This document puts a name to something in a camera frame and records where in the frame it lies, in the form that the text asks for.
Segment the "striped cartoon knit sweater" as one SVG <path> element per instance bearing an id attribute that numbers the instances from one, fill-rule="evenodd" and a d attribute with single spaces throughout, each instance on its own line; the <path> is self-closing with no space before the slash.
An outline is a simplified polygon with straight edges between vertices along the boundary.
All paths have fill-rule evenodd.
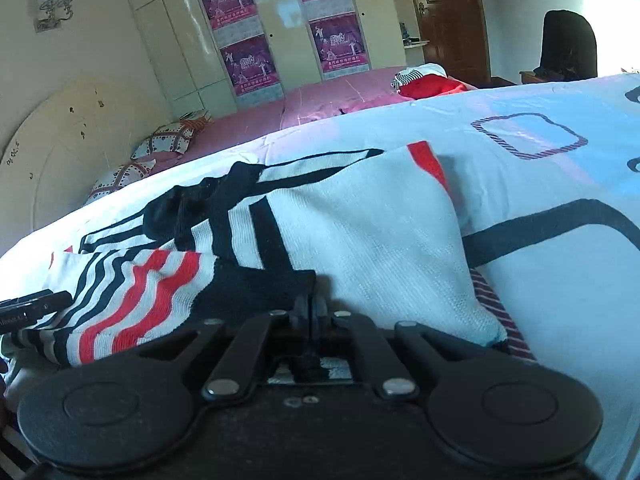
<path id="1" fill-rule="evenodd" d="M 382 328 L 416 321 L 481 346 L 506 338 L 475 297 L 445 176 L 424 141 L 237 162 L 145 205 L 95 212 L 26 258 L 3 285 L 72 301 L 3 336 L 2 349 L 32 349 L 61 366 L 314 297 Z"/>

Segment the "cream round headboard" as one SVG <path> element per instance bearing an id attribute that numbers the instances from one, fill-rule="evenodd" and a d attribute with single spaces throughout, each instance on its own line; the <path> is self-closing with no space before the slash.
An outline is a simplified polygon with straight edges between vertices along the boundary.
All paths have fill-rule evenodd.
<path id="1" fill-rule="evenodd" d="M 93 183 L 171 118 L 135 84 L 81 77 L 21 123 L 1 159 L 1 251 L 85 203 Z"/>

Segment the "pink quilted blanket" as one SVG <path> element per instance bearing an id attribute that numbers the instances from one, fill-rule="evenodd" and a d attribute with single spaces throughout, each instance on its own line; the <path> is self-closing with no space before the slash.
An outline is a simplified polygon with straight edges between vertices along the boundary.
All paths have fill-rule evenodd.
<path id="1" fill-rule="evenodd" d="M 266 134 L 340 116 L 368 107 L 405 101 L 395 76 L 401 67 L 380 68 L 307 84 L 283 99 L 210 120 L 182 155 L 158 160 L 152 174 L 253 141 Z"/>

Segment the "patterned pillow near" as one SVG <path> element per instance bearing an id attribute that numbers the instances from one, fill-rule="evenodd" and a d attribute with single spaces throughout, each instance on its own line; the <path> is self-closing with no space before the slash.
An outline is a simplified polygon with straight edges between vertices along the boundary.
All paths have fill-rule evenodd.
<path id="1" fill-rule="evenodd" d="M 115 169 L 108 170 L 104 176 L 99 177 L 88 195 L 86 205 L 99 200 L 100 198 L 120 191 L 131 183 L 138 182 L 149 176 L 156 165 L 156 160 L 148 162 L 127 162 Z"/>

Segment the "patterned pillow far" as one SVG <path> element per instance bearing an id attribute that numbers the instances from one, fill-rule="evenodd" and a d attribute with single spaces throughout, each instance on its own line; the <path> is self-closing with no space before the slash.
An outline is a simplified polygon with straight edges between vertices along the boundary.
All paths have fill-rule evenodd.
<path id="1" fill-rule="evenodd" d="M 206 110 L 186 114 L 180 119 L 158 127 L 133 151 L 131 160 L 161 159 L 183 155 L 191 141 L 210 123 Z"/>

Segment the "purple poster lower left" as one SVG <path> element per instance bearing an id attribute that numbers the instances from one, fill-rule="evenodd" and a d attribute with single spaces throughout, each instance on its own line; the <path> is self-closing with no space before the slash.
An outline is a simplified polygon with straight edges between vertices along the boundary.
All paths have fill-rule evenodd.
<path id="1" fill-rule="evenodd" d="M 239 108 L 283 99 L 280 77 L 264 35 L 230 44 L 220 53 Z"/>

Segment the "red folded garment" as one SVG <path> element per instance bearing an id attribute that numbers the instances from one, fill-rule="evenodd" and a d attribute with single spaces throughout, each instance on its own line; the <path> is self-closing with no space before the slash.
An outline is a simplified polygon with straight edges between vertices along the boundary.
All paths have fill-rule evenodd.
<path id="1" fill-rule="evenodd" d="M 463 82 L 435 74 L 413 79 L 399 88 L 401 96 L 413 100 L 429 99 L 434 96 L 451 96 L 467 91 L 468 87 Z"/>

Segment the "checked white garment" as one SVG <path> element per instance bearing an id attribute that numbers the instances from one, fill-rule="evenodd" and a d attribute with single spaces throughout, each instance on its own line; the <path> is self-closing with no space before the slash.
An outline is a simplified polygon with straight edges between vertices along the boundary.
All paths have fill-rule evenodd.
<path id="1" fill-rule="evenodd" d="M 448 77 L 446 70 L 441 65 L 437 63 L 426 63 L 419 66 L 407 67 L 396 73 L 390 82 L 390 86 L 398 92 L 405 84 L 410 84 L 411 81 L 428 75 L 435 75 L 444 78 Z"/>

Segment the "purple poster lower right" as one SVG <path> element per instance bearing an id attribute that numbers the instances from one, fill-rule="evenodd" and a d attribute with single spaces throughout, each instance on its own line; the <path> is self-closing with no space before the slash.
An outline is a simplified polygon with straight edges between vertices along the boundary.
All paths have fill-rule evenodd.
<path id="1" fill-rule="evenodd" d="M 370 70 L 366 42 L 356 13 L 319 18 L 309 26 L 324 80 Z"/>

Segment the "light blue patterned bedspread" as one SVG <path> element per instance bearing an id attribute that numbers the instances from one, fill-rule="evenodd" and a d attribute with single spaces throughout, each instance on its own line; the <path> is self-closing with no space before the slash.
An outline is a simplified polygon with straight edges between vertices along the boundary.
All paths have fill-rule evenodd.
<path id="1" fill-rule="evenodd" d="M 296 382 L 290 310 L 208 318 L 78 366 L 1 346 L 6 479 L 634 479 L 639 79 L 474 90 L 270 133 L 24 237 L 29 250 L 175 186 L 426 142 L 454 205 L 481 346 L 332 307 L 327 382 Z"/>

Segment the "cream built-in wardrobe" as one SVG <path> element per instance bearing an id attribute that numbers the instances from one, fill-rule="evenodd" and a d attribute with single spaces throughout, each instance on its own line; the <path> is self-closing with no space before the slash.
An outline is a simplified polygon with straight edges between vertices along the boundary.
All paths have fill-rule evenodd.
<path id="1" fill-rule="evenodd" d="M 129 0 L 175 116 L 215 117 L 307 84 L 421 65 L 400 0 Z"/>

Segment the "purple poster upper left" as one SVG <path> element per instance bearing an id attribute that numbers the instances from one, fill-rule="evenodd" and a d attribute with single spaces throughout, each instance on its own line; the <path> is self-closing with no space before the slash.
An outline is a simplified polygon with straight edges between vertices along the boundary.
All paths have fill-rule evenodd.
<path id="1" fill-rule="evenodd" d="M 230 44 L 261 35 L 264 30 L 254 0 L 201 0 L 216 45 Z"/>

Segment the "wooden side table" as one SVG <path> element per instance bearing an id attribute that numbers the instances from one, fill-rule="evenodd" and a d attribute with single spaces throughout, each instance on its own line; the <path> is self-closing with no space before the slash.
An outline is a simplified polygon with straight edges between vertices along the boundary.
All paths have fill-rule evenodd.
<path id="1" fill-rule="evenodd" d="M 547 79 L 538 77 L 534 72 L 521 72 L 520 81 L 518 82 L 518 84 L 543 84 L 544 82 L 547 82 Z M 499 76 L 492 76 L 490 78 L 490 83 L 492 88 L 509 87 L 509 86 L 517 85 L 516 82 L 510 81 L 509 79 L 502 78 Z"/>

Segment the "dark wooden door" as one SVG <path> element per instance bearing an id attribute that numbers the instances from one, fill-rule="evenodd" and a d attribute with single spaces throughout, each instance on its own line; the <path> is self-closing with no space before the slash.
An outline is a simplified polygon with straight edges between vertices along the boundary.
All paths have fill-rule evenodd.
<path id="1" fill-rule="evenodd" d="M 416 19 L 427 61 L 448 75 L 481 87 L 490 79 L 482 0 L 416 0 Z"/>

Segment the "black office chair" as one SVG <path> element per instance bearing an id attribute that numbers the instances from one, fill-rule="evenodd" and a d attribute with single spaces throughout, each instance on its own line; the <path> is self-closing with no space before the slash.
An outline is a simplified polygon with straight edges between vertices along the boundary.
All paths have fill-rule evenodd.
<path id="1" fill-rule="evenodd" d="M 569 10 L 550 10 L 544 16 L 539 66 L 544 81 L 575 81 L 598 76 L 597 39 L 589 22 Z"/>

